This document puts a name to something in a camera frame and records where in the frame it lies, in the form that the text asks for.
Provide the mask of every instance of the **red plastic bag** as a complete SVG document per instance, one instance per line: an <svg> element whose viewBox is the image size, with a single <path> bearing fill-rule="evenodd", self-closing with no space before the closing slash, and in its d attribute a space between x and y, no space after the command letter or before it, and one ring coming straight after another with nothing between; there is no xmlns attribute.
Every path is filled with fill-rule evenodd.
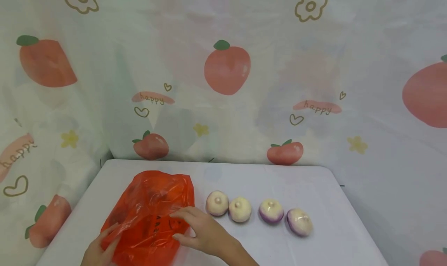
<svg viewBox="0 0 447 266"><path fill-rule="evenodd" d="M194 187L188 175L144 171L121 195L101 232L119 226L102 241L106 249L121 234L113 262L118 266L169 266L180 246L172 236L189 225L169 214L194 206Z"/></svg>

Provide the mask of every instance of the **white table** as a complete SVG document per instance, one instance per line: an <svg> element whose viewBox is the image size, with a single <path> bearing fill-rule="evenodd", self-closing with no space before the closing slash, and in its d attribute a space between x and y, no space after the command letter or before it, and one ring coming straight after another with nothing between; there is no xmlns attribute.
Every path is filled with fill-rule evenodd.
<svg viewBox="0 0 447 266"><path fill-rule="evenodd" d="M214 190L229 199L244 196L253 206L249 222L229 217L218 222L235 236L261 266L387 266L332 173L323 167L219 164L174 161L109 160L102 167L70 217L36 266L79 266L89 243L132 178L144 170L187 174L194 184L195 204L204 211ZM292 234L281 222L269 226L257 214L265 198L276 198L285 211L300 207L309 213L314 232ZM181 247L174 266L225 265L221 260Z"/></svg>

